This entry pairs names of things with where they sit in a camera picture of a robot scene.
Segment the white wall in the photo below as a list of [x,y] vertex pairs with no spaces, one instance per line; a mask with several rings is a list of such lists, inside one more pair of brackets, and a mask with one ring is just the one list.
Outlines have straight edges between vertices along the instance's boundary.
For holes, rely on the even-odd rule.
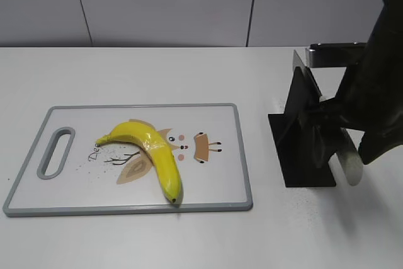
[[255,0],[249,46],[368,40],[381,0]]
[[90,46],[79,0],[0,0],[1,46]]
[[82,0],[95,46],[245,46],[252,0]]

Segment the banana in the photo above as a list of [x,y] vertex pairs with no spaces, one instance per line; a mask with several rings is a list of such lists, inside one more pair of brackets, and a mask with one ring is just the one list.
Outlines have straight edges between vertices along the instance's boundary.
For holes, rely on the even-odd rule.
[[110,142],[133,143],[143,148],[156,168],[165,197],[171,203],[177,201],[181,193],[181,177],[171,148],[155,129],[141,122],[123,122],[95,144],[102,146]]

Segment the white table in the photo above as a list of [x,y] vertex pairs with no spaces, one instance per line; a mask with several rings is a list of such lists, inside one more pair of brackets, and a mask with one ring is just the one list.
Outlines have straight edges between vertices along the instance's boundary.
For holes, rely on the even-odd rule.
[[[315,71],[327,95],[342,74]],[[402,268],[401,148],[356,187],[333,157],[337,187],[285,188],[267,113],[291,78],[292,48],[0,49],[1,203],[53,105],[214,102],[238,106],[254,200],[248,212],[1,212],[0,268]]]

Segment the gray cutting board rim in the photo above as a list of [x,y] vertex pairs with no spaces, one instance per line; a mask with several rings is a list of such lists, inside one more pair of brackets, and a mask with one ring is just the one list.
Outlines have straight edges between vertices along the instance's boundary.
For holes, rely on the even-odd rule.
[[[25,169],[30,162],[32,154],[37,147],[43,130],[48,120],[56,110],[79,110],[79,109],[119,109],[119,108],[200,108],[200,107],[231,107],[235,121],[235,131],[239,146],[239,155],[242,166],[244,190],[246,200],[241,202],[219,202],[219,203],[184,203],[180,206],[160,203],[156,205],[112,205],[112,206],[89,206],[89,207],[33,207],[33,208],[12,208],[10,203],[13,200],[16,190],[24,175]],[[169,212],[211,212],[211,211],[243,211],[253,206],[251,187],[247,173],[247,164],[244,154],[244,146],[241,134],[239,114],[233,103],[200,103],[200,104],[166,104],[166,105],[89,105],[89,106],[54,106],[51,107],[40,127],[35,140],[28,152],[28,155],[17,175],[17,178],[3,205],[3,211],[8,217],[31,217],[31,216],[53,216],[53,215],[103,215],[103,214],[147,214],[147,213],[169,213]]]

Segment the banana stem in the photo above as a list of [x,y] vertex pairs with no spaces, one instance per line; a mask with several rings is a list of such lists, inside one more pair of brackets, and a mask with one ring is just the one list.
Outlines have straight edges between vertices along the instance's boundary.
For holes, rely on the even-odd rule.
[[110,135],[104,135],[102,138],[99,138],[97,141],[95,141],[95,145],[101,146],[105,145],[106,143],[109,143],[111,141]]

